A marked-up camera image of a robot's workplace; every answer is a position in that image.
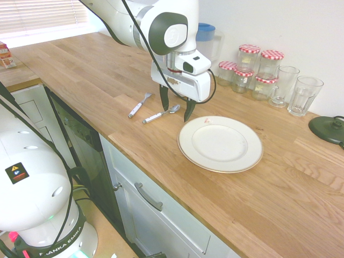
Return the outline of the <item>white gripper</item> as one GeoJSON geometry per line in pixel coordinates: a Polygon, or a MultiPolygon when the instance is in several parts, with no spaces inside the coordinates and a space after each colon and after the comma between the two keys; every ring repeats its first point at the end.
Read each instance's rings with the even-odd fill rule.
{"type": "MultiPolygon", "coordinates": [[[[187,122],[192,115],[196,102],[202,102],[209,97],[211,78],[208,72],[200,75],[190,75],[188,73],[172,73],[165,66],[160,65],[164,78],[170,87],[179,95],[187,97],[184,122],[187,122]]],[[[168,87],[160,84],[159,93],[163,109],[169,109],[168,87]]]]}

